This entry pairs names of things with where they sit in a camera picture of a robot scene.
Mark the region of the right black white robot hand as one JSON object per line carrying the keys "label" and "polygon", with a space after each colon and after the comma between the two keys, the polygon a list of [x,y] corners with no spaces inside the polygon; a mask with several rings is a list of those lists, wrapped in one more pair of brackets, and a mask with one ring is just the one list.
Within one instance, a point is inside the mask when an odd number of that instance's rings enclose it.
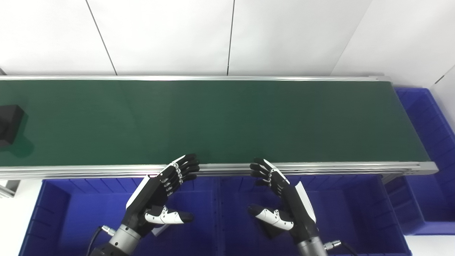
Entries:
{"label": "right black white robot hand", "polygon": [[312,204],[301,182],[291,184],[281,170],[266,159],[255,158],[249,167],[250,175],[258,178],[255,185],[270,188],[282,201],[282,209],[258,204],[250,204],[247,208],[250,215],[263,223],[269,236],[288,231],[298,244],[320,235]]}

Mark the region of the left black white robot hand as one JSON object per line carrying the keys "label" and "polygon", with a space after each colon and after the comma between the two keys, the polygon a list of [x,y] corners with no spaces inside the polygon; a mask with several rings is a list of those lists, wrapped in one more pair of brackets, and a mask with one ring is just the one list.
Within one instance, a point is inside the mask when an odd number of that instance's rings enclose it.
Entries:
{"label": "left black white robot hand", "polygon": [[127,201],[121,226],[144,237],[156,226],[192,222],[192,213],[169,209],[166,203],[184,182],[195,180],[199,170],[197,156],[187,154],[166,165],[155,177],[147,175]]}

